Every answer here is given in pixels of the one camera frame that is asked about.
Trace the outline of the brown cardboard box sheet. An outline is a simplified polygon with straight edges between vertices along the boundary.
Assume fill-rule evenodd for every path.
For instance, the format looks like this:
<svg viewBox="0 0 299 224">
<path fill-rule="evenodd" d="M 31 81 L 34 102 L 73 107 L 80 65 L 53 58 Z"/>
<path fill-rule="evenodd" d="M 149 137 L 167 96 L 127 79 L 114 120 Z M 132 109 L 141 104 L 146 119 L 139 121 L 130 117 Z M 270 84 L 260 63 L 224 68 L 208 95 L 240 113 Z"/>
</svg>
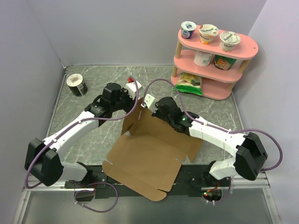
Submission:
<svg viewBox="0 0 299 224">
<path fill-rule="evenodd" d="M 167 196 L 186 158 L 203 141 L 176 132 L 140 104 L 123 121 L 121 136 L 102 163 L 104 173 L 151 201 Z"/>
</svg>

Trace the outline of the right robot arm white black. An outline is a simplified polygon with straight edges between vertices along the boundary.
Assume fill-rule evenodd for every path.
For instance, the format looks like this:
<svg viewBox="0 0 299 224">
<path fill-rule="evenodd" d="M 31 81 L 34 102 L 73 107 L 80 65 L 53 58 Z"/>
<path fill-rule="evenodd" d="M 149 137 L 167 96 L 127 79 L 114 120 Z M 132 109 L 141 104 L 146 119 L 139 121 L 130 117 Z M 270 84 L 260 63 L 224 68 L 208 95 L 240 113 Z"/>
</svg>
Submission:
<svg viewBox="0 0 299 224">
<path fill-rule="evenodd" d="M 257 178 L 268 155 L 255 133 L 232 133 L 215 126 L 195 113 L 181 111 L 172 97 L 156 99 L 147 94 L 144 102 L 153 117 L 175 131 L 207 141 L 231 155 L 229 159 L 210 162 L 203 174 L 207 185 L 214 186 L 221 179 L 235 175 L 249 181 Z"/>
</svg>

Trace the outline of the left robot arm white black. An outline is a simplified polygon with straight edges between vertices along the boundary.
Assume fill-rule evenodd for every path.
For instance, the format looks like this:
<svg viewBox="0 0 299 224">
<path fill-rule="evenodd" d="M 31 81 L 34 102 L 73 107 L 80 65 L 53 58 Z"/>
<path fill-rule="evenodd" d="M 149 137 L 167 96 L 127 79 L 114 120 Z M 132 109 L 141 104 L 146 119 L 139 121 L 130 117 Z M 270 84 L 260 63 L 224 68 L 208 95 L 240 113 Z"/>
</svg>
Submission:
<svg viewBox="0 0 299 224">
<path fill-rule="evenodd" d="M 31 140 L 24 165 L 27 174 L 45 186 L 57 181 L 76 181 L 83 188 L 90 186 L 94 171 L 81 162 L 62 162 L 61 156 L 80 138 L 104 122 L 113 121 L 114 112 L 123 110 L 127 115 L 131 114 L 137 106 L 141 89 L 142 85 L 137 81 L 127 83 L 125 87 L 108 83 L 102 94 L 63 129 L 44 140 Z"/>
</svg>

